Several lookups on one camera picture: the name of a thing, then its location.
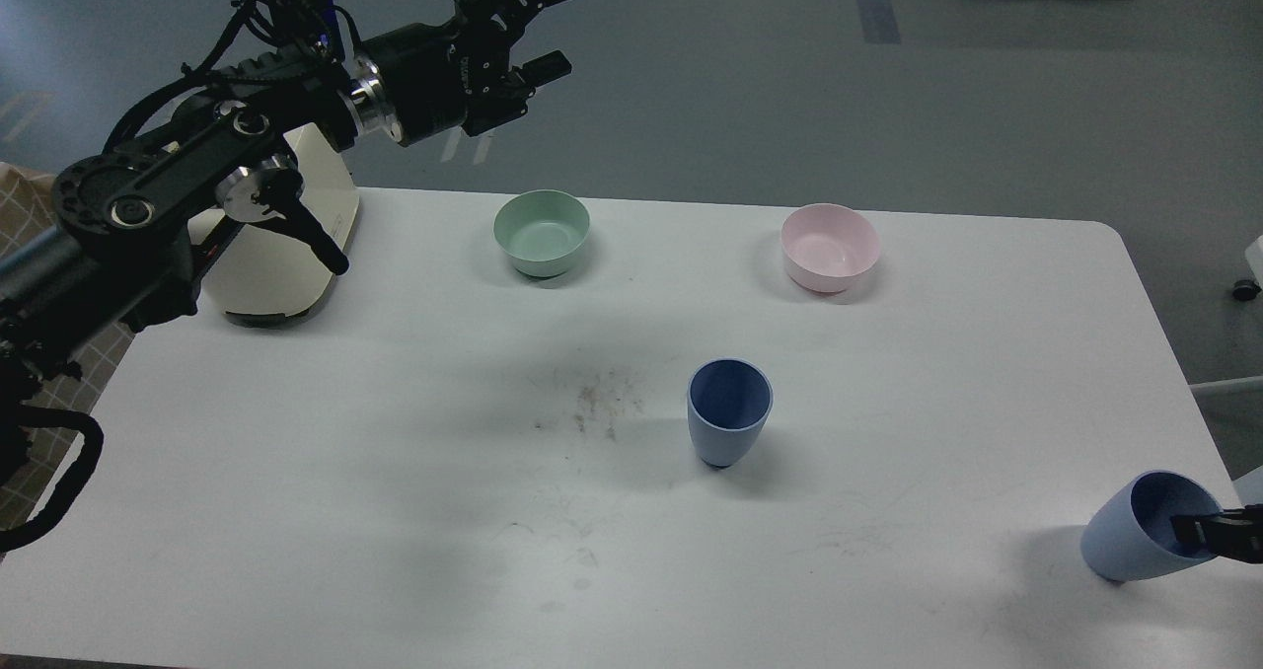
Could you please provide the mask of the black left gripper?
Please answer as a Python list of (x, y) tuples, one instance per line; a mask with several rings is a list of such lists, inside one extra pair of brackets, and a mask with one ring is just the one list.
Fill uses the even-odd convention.
[(524, 116), (542, 86), (572, 74), (552, 50), (520, 66), (513, 45), (534, 14), (568, 0), (453, 0), (438, 27), (397, 28), (352, 45), (352, 124), (399, 146), (458, 127), (477, 138)]

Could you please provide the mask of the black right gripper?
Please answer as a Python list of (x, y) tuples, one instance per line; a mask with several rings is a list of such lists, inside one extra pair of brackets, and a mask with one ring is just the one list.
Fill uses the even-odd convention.
[(1182, 512), (1171, 518), (1171, 528), (1182, 554), (1262, 562), (1260, 511)]

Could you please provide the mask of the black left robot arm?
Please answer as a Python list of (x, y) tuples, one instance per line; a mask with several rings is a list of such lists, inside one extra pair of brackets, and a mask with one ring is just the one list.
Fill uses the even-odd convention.
[(93, 417), (35, 405), (44, 382), (82, 377), (75, 357), (96, 334), (195, 316), (201, 281), (244, 227), (309, 247), (333, 276), (349, 271), (301, 199), (287, 133), (316, 126), (333, 151), (375, 130), (399, 146), (451, 127), (477, 138), (570, 74), (560, 50), (520, 66), (510, 57), (529, 21), (568, 0), (451, 3), (442, 25), (366, 39), (335, 0), (236, 0), (198, 64), (57, 175), (54, 223), (3, 259), (3, 478), (28, 463), (32, 430), (72, 430), (82, 446), (44, 507), (3, 531), (3, 552), (53, 530), (99, 466)]

